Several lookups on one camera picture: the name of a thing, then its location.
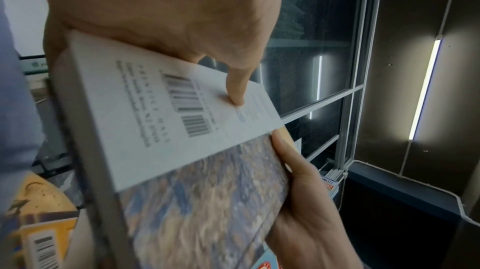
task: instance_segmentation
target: blue fabric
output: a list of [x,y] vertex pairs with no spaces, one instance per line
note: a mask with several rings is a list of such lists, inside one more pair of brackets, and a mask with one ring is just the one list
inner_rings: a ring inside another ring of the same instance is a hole
[[10,207],[44,140],[0,0],[0,216]]

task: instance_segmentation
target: person's left hand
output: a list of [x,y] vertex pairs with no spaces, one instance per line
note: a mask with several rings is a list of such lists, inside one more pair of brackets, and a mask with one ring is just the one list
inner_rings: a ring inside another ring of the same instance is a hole
[[229,66],[226,88],[241,105],[277,22],[281,0],[48,0],[43,47],[53,66],[78,29],[197,63]]

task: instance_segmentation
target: person's right hand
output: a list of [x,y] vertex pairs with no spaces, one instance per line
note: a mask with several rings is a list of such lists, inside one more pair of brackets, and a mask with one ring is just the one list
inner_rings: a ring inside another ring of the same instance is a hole
[[290,192],[266,238],[279,263],[285,269],[362,269],[317,169],[278,130],[272,143],[292,171]]
[[77,29],[184,61],[205,55],[229,67],[226,89],[243,103],[282,0],[48,0],[43,48],[49,66]]

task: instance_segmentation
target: barcode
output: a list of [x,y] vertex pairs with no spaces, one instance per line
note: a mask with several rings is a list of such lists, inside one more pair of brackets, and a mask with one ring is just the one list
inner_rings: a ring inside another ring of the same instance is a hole
[[55,231],[48,230],[29,236],[35,269],[58,269],[59,259]]
[[204,111],[199,95],[190,79],[169,74],[165,74],[165,79],[175,111],[179,113]]
[[212,131],[209,121],[203,115],[184,115],[181,121],[189,137],[208,134]]

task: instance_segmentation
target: impressionist painting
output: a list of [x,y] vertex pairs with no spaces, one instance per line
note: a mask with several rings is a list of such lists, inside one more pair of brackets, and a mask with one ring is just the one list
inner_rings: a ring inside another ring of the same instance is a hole
[[287,193],[265,134],[118,195],[140,268],[249,269]]

